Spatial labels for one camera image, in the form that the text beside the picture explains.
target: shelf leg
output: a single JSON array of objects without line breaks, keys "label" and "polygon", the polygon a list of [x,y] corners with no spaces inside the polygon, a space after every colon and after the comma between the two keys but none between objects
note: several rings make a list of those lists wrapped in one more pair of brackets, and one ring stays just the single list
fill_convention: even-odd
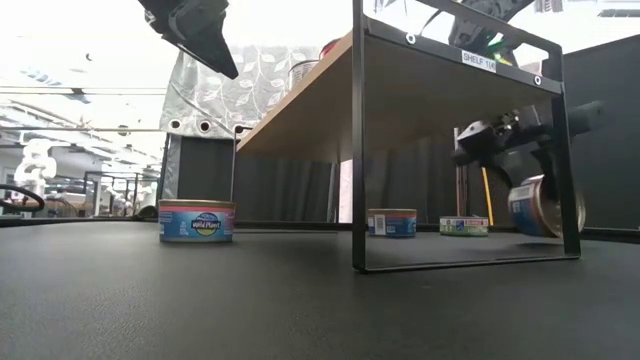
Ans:
[{"label": "shelf leg", "polygon": [[353,268],[367,271],[366,204],[364,169],[364,28],[363,0],[353,0],[352,61],[352,145],[353,145],[353,226],[351,228]]},{"label": "shelf leg", "polygon": [[[562,52],[549,54],[550,77],[562,81],[564,85],[564,69]],[[571,169],[571,139],[567,121],[567,107],[564,88],[562,94],[551,100],[553,117],[553,152],[556,166],[556,181],[560,192],[562,215],[562,235],[566,255],[580,256],[580,235],[576,212],[576,194],[573,186]]]}]

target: shelf label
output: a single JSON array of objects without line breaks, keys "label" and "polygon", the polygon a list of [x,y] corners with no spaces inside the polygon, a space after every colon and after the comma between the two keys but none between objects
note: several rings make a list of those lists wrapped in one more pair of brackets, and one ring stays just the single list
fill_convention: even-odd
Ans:
[{"label": "shelf label", "polygon": [[470,53],[468,51],[462,50],[462,62],[477,67],[478,69],[490,71],[492,73],[496,72],[496,62],[491,59],[487,59],[486,57]]}]

